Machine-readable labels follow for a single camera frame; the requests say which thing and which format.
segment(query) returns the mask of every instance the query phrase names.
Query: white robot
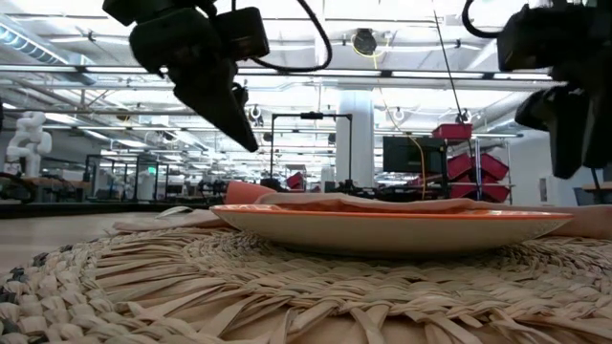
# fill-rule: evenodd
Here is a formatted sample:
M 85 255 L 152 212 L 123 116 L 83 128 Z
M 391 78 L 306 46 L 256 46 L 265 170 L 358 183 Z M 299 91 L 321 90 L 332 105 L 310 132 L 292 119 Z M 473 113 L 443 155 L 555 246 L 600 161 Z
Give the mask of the white robot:
M 47 118 L 41 112 L 25 113 L 23 118 L 17 120 L 17 131 L 7 147 L 8 165 L 19 161 L 19 158 L 26 158 L 25 177 L 28 178 L 39 176 L 40 155 L 51 152 L 51 135 L 42 131 L 45 120 Z

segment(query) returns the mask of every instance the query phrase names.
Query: metal frame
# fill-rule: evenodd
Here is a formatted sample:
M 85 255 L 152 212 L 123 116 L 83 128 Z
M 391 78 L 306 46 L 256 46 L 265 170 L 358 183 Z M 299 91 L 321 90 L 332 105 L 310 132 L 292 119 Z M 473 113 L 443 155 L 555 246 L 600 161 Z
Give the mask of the metal frame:
M 274 170 L 274 122 L 277 118 L 302 118 L 307 120 L 316 120 L 315 118 L 305 118 L 308 114 L 272 114 L 272 138 L 270 141 L 270 178 L 273 177 Z M 353 179 L 353 115 L 319 115 L 323 118 L 346 118 L 349 121 L 349 141 L 348 141 L 348 179 Z M 299 129 L 295 129 L 294 133 L 299 133 Z
M 127 169 L 129 168 L 129 164 L 134 163 L 136 164 L 136 175 L 135 175 L 135 179 L 134 179 L 134 195 L 132 196 L 132 202 L 137 202 L 138 199 L 138 179 L 139 179 L 139 171 L 138 168 L 140 165 L 143 164 L 155 164 L 155 189 L 153 191 L 153 201 L 157 202 L 157 189 L 158 189 L 158 183 L 159 183 L 159 174 L 160 174 L 160 166 L 164 167 L 165 166 L 165 193 L 164 193 L 164 199 L 167 199 L 167 195 L 168 195 L 168 190 L 167 190 L 167 186 L 168 186 L 168 172 L 170 172 L 170 164 L 169 163 L 164 163 L 164 162 L 160 162 L 159 160 L 155 159 L 155 158 L 151 158 L 149 159 L 146 156 L 140 156 L 138 155 L 136 157 L 136 162 L 118 162 L 117 160 L 115 160 L 114 158 L 134 158 L 134 156 L 130 155 L 130 156 L 124 156 L 124 155 L 117 155 L 117 156 L 103 156 L 100 154 L 90 154 L 87 155 L 87 157 L 85 158 L 85 173 L 83 176 L 83 181 L 84 182 L 91 182 L 92 186 L 91 186 L 91 191 L 93 194 L 94 191 L 94 187 L 96 184 L 96 175 L 94 175 L 94 178 L 90 181 L 89 178 L 89 174 L 90 174 L 90 160 L 91 159 L 100 159 L 101 161 L 110 161 L 111 162 L 111 170 L 114 171 L 115 170 L 115 164 L 121 164 L 123 165 L 124 171 L 123 171 L 123 183 L 127 184 Z M 114 186 L 114 181 L 111 181 L 111 185 L 109 187 L 109 193 L 112 194 L 113 192 L 113 186 Z

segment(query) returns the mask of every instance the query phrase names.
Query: cable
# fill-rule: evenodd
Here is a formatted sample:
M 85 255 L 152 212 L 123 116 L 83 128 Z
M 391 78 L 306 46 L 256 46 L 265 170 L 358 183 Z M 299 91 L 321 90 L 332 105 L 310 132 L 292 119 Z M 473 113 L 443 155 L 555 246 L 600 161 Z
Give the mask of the cable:
M 466 8 L 469 9 L 471 2 L 473 2 L 473 0 L 468 0 L 466 2 Z M 447 66 L 447 73 L 448 73 L 448 80 L 450 81 L 450 87 L 452 88 L 452 94 L 454 95 L 455 98 L 455 104 L 457 105 L 457 117 L 459 118 L 461 116 L 461 105 L 459 105 L 459 96 L 457 96 L 457 89 L 455 88 L 455 82 L 454 79 L 452 77 L 452 72 L 450 71 L 450 65 L 448 64 L 448 56 L 447 56 L 447 49 L 444 46 L 444 39 L 442 38 L 442 30 L 440 29 L 440 23 L 438 21 L 438 12 L 436 11 L 436 4 L 434 2 L 434 0 L 431 0 L 431 7 L 433 8 L 433 17 L 434 20 L 436 22 L 436 29 L 438 31 L 438 38 L 440 38 L 440 46 L 442 47 L 442 54 L 444 55 L 444 62 Z M 468 147 L 470 148 L 470 163 L 471 163 L 471 168 L 474 169 L 474 155 L 471 153 L 471 138 L 468 139 Z M 478 178 L 476 178 L 476 191 L 477 191 L 477 200 L 480 201 L 480 199 L 482 198 L 482 192 L 481 192 L 481 185 L 480 182 L 478 181 Z
M 389 116 L 389 118 L 391 118 L 391 121 L 393 122 L 393 125 L 395 126 L 395 129 L 397 129 L 400 132 L 403 132 L 402 129 L 400 129 L 400 127 L 398 126 L 398 124 L 395 122 L 395 119 L 393 118 L 393 115 L 389 112 L 389 107 L 386 104 L 386 100 L 384 99 L 384 94 L 383 94 L 383 89 L 379 88 L 379 92 L 381 93 L 381 98 L 382 98 L 382 104 L 384 104 L 384 110 L 387 113 L 387 115 Z M 419 152 L 421 153 L 421 173 L 423 174 L 423 192 L 421 194 L 421 199 L 424 200 L 425 199 L 425 194 L 427 191 L 427 175 L 426 175 L 426 169 L 425 169 L 425 153 L 423 152 L 423 147 L 421 147 L 421 144 L 419 144 L 419 142 L 417 142 L 414 138 L 412 138 L 408 133 L 403 132 L 410 140 L 412 140 L 412 142 L 417 146 L 417 148 L 419 148 Z
M 327 56 L 325 58 L 325 62 L 323 64 L 314 66 L 314 67 L 285 67 L 285 66 L 276 66 L 272 63 L 262 61 L 257 57 L 253 57 L 251 60 L 256 64 L 279 71 L 280 73 L 310 73 L 316 72 L 320 70 L 324 70 L 329 67 L 330 63 L 332 63 L 332 58 L 334 57 L 334 51 L 332 49 L 332 43 L 325 33 L 325 30 L 321 26 L 321 23 L 317 19 L 317 15 L 313 12 L 310 6 L 306 3 L 306 0 L 297 0 L 299 5 L 306 11 L 310 20 L 315 24 L 315 28 L 317 28 L 318 34 L 320 34 L 321 39 L 323 39 L 323 44 L 325 44 L 325 51 L 327 52 Z M 236 11 L 236 0 L 231 0 L 231 10 Z
M 595 168 L 591 168 L 591 175 L 593 176 L 593 183 L 595 183 L 595 196 L 597 197 L 600 204 L 605 204 L 605 198 L 601 192 L 600 180 L 597 178 L 597 171 Z
M 495 39 L 499 36 L 499 32 L 483 32 L 481 30 L 476 29 L 470 21 L 470 6 L 474 0 L 466 0 L 466 5 L 461 12 L 461 21 L 463 22 L 463 26 L 466 27 L 466 30 L 479 38 L 487 38 L 487 39 Z

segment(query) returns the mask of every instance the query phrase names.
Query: fluorescent light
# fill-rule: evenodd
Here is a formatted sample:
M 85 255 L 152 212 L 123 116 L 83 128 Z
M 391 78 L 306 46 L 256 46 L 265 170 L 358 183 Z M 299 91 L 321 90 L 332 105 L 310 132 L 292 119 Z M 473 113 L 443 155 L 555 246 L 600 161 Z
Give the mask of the fluorescent light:
M 336 133 L 336 130 L 333 130 L 333 129 L 296 129 L 296 130 L 298 130 L 300 134 L 334 134 Z
M 431 133 L 429 132 L 411 132 L 411 131 L 406 131 L 406 132 L 399 132 L 397 130 L 386 130 L 386 131 L 375 131 L 374 135 L 388 135 L 388 136 L 403 136 L 406 133 L 410 134 L 410 136 L 416 136 L 416 137 L 428 137 L 431 136 Z
M 38 65 L 4 65 L 4 66 L 0 66 L 0 72 L 15 72 L 15 70 L 18 70 L 18 72 L 47 72 L 47 73 L 53 73 L 53 72 L 58 72 L 58 73 L 75 73 L 77 71 L 77 69 L 75 69 L 75 67 L 69 67 L 69 66 L 38 66 Z
M 483 78 L 483 73 L 451 72 L 453 78 Z M 433 77 L 448 78 L 448 72 L 393 72 L 396 77 Z
M 124 127 L 95 127 L 95 126 L 78 126 L 80 130 L 125 130 Z
M 276 70 L 269 68 L 240 68 L 239 75 L 263 75 L 263 74 L 278 74 Z
M 117 140 L 117 142 L 124 144 L 126 146 L 130 146 L 130 147 L 146 147 L 147 144 L 146 143 L 142 143 L 140 141 L 136 141 L 136 140 Z
M 164 149 L 153 149 L 150 150 L 151 153 L 183 153 L 182 150 L 164 150 Z
M 271 128 L 253 128 L 252 131 L 254 133 L 271 133 L 272 129 Z M 293 133 L 293 129 L 274 129 L 274 133 L 275 134 L 281 134 L 281 133 Z
M 181 128 L 178 127 L 133 127 L 132 130 L 137 130 L 137 131 L 177 131 L 177 130 L 181 130 Z
M 220 132 L 221 130 L 217 128 L 187 128 L 187 131 L 215 133 Z
M 210 168 L 210 165 L 206 163 L 192 163 L 191 166 L 195 168 L 200 168 L 200 169 Z
M 125 39 L 118 39 L 118 38 L 111 38 L 111 37 L 95 37 L 95 36 L 94 36 L 94 39 L 97 42 L 119 44 L 119 45 L 124 45 L 124 46 L 130 45 L 130 42 Z
M 542 73 L 495 73 L 493 78 L 510 80 L 552 80 L 551 77 Z
M 518 134 L 472 134 L 473 138 L 519 138 Z
M 89 38 L 87 37 L 66 37 L 66 38 L 53 38 L 49 41 L 52 43 L 75 43 L 75 42 L 86 42 Z
M 166 155 L 164 155 L 164 158 L 172 160 L 172 161 L 181 161 L 183 159 L 183 157 L 179 157 L 179 156 L 166 156 Z
M 108 74 L 148 74 L 145 68 L 142 67 L 90 67 L 87 66 L 87 71 L 90 73 L 108 73 Z
M 322 70 L 314 72 L 314 74 L 325 76 L 381 76 L 381 71 Z
M 101 163 L 99 166 L 100 167 L 113 167 L 113 163 L 105 162 L 105 163 Z M 115 168 L 122 168 L 122 167 L 125 167 L 125 165 L 122 164 L 121 162 L 115 162 Z M 127 167 L 136 167 L 136 164 L 128 163 Z
M 108 139 L 107 137 L 105 137 L 105 136 L 104 136 L 103 134 L 101 134 L 101 133 L 93 132 L 93 131 L 91 131 L 91 130 L 85 130 L 84 132 L 85 132 L 85 134 L 90 135 L 90 136 L 93 136 L 93 137 L 94 137 L 94 138 L 96 138 L 96 139 L 100 139 L 100 140 L 110 140 L 110 139 Z
M 43 125 L 42 128 L 48 129 L 48 130 L 70 130 L 72 129 L 72 127 L 68 125 Z
M 45 114 L 45 117 L 47 119 L 50 120 L 54 120 L 54 121 L 58 121 L 60 123 L 64 123 L 64 124 L 78 124 L 79 120 L 74 119 L 68 115 L 60 115 L 60 114 L 53 114 L 53 113 L 47 113 Z

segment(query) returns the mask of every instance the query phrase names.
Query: black cable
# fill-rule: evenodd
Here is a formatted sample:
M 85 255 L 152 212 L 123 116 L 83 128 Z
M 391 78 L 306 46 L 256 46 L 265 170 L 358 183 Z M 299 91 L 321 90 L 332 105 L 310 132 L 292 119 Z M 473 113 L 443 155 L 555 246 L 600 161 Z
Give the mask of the black cable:
M 272 63 L 262 61 L 256 57 L 252 58 L 253 62 L 255 62 L 256 64 L 262 67 L 274 69 L 281 73 L 311 73 L 311 72 L 324 70 L 325 68 L 329 67 L 330 63 L 332 63 L 332 58 L 334 56 L 334 51 L 332 49 L 332 42 L 330 42 L 329 37 L 327 36 L 327 33 L 321 26 L 321 23 L 318 21 L 317 15 L 313 12 L 313 10 L 310 8 L 310 6 L 306 3 L 305 0 L 297 0 L 297 2 L 306 11 L 310 20 L 313 22 L 313 24 L 315 24 L 315 28 L 317 28 L 318 34 L 320 34 L 321 38 L 323 39 L 323 44 L 325 44 L 325 50 L 327 52 L 325 62 L 323 62 L 323 64 L 321 65 L 314 66 L 314 67 L 276 66 L 276 65 L 273 65 Z M 236 11 L 236 0 L 231 0 L 231 10 Z
M 487 39 L 495 39 L 499 36 L 499 32 L 483 32 L 481 30 L 476 29 L 470 21 L 470 6 L 471 3 L 473 3 L 474 0 L 466 0 L 466 5 L 463 8 L 463 11 L 461 12 L 461 21 L 463 22 L 463 26 L 466 27 L 466 30 L 475 35 L 476 37 L 480 37 L 480 38 L 487 38 Z
M 438 31 L 438 38 L 440 38 L 440 46 L 442 47 L 442 54 L 444 55 L 444 62 L 445 62 L 446 67 L 447 67 L 448 80 L 450 81 L 450 88 L 452 89 L 452 94 L 454 95 L 454 98 L 455 98 L 455 104 L 457 105 L 457 117 L 460 118 L 461 117 L 461 105 L 459 105 L 459 96 L 457 96 L 457 89 L 455 88 L 455 82 L 454 82 L 454 79 L 452 78 L 452 72 L 450 71 L 450 64 L 448 64 L 447 49 L 444 47 L 444 39 L 442 37 L 442 30 L 440 29 L 440 23 L 438 21 L 438 12 L 436 11 L 436 5 L 435 5 L 433 0 L 431 0 L 431 6 L 433 7 L 433 17 L 434 17 L 434 20 L 436 22 L 436 29 Z M 470 149 L 471 168 L 474 169 L 474 162 L 473 162 L 474 161 L 474 155 L 471 152 L 471 138 L 468 139 L 468 147 Z M 476 192 L 477 192 L 477 195 L 478 195 L 477 196 L 477 200 L 481 201 L 482 190 L 481 190 L 481 185 L 480 185 L 480 182 L 478 181 L 478 178 L 476 178 Z
M 605 204 L 605 198 L 603 197 L 603 192 L 601 192 L 600 180 L 597 178 L 595 168 L 591 168 L 591 175 L 593 176 L 593 183 L 595 183 L 595 197 L 597 197 L 600 204 Z

